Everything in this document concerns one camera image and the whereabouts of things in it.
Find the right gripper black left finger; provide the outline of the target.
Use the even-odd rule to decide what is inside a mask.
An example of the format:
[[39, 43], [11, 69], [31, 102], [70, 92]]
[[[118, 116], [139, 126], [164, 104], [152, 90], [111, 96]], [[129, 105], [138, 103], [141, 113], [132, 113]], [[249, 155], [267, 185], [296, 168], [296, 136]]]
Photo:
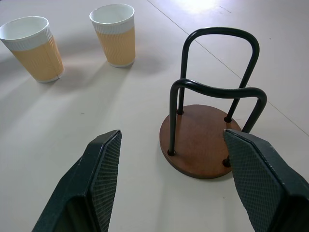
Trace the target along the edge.
[[122, 134], [97, 136], [62, 176], [32, 232], [108, 232]]

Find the orange white ribbed paper cup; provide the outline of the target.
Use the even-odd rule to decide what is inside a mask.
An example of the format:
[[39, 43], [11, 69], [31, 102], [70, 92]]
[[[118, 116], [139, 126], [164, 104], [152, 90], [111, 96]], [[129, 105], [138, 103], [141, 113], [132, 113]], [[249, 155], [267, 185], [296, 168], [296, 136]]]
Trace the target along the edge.
[[93, 10], [89, 18], [110, 65], [124, 68], [135, 61], [135, 10], [110, 4]]
[[48, 19], [27, 16], [0, 26], [0, 41], [37, 81], [49, 83], [64, 73]]

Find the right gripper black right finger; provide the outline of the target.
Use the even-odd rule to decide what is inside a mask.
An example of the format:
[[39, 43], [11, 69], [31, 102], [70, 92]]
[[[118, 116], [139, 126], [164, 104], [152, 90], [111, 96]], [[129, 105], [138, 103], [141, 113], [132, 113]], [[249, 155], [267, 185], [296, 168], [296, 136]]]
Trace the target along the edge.
[[226, 129], [238, 196], [255, 232], [309, 232], [309, 183], [266, 140]]

